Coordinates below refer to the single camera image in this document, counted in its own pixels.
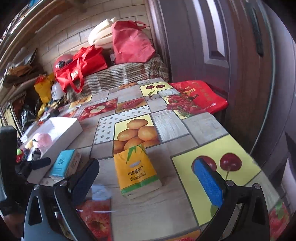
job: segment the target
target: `pink plush toy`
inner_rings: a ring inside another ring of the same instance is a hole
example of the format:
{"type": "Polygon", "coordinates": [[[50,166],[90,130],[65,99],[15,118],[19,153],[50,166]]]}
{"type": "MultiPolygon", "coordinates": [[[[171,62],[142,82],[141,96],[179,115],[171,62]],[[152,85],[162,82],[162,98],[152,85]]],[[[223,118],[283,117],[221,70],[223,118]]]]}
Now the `pink plush toy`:
{"type": "Polygon", "coordinates": [[[33,146],[35,148],[50,147],[52,145],[52,137],[47,133],[37,133],[33,137],[33,146]]]}

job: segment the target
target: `fruit patterned tablecloth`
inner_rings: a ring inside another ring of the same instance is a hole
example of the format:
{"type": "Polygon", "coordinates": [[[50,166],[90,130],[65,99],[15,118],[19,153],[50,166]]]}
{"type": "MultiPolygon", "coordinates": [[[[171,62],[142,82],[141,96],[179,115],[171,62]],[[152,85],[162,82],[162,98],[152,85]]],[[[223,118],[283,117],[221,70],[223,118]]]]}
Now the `fruit patterned tablecloth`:
{"type": "MultiPolygon", "coordinates": [[[[89,157],[100,162],[92,200],[77,208],[99,241],[195,240],[217,210],[191,170],[200,156],[237,185],[261,185],[273,240],[289,220],[280,196],[256,162],[211,114],[161,78],[101,92],[61,112],[78,118],[83,128],[69,146],[82,154],[80,168],[89,157]],[[162,187],[128,200],[120,192],[113,154],[137,144],[146,148],[162,187]]],[[[238,205],[233,217],[239,210],[238,205]]]]}

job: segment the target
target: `blue gripper pad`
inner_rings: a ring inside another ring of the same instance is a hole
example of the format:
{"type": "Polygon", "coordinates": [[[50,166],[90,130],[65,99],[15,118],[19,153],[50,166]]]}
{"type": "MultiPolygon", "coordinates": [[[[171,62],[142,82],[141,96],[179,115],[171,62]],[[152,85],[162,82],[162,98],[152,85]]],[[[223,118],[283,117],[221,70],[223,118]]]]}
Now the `blue gripper pad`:
{"type": "Polygon", "coordinates": [[[193,169],[211,203],[220,208],[223,204],[223,193],[211,174],[206,170],[199,159],[195,161],[193,169]]]}

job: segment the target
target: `brick wall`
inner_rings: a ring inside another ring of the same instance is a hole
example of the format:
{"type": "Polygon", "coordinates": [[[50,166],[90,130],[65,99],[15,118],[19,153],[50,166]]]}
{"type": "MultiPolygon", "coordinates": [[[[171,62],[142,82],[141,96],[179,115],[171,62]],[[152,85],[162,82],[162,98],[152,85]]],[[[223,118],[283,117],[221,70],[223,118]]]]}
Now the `brick wall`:
{"type": "MultiPolygon", "coordinates": [[[[107,18],[142,21],[149,26],[144,0],[86,0],[84,5],[86,12],[67,10],[49,21],[27,43],[29,52],[38,47],[38,60],[48,74],[57,57],[89,46],[89,33],[107,18]]],[[[152,39],[149,27],[143,31],[152,39]]]]}

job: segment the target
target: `green stripe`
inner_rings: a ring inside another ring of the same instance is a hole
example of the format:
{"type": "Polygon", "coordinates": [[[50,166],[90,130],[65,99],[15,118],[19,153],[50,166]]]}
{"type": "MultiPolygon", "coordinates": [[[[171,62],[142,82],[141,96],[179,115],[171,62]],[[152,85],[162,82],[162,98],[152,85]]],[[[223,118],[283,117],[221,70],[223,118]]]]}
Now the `green stripe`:
{"type": "Polygon", "coordinates": [[[157,181],[157,180],[158,180],[157,175],[154,175],[154,176],[152,176],[152,177],[149,177],[149,178],[147,178],[147,179],[141,181],[140,183],[135,183],[135,184],[133,184],[133,185],[130,185],[130,186],[127,187],[127,188],[122,189],[122,190],[121,190],[121,194],[122,194],[122,195],[123,195],[123,194],[126,194],[126,193],[131,192],[131,191],[133,191],[133,190],[135,190],[135,189],[138,189],[138,188],[140,188],[140,187],[144,187],[145,185],[147,185],[147,184],[149,184],[149,183],[152,183],[152,182],[155,182],[155,181],[157,181]]]}

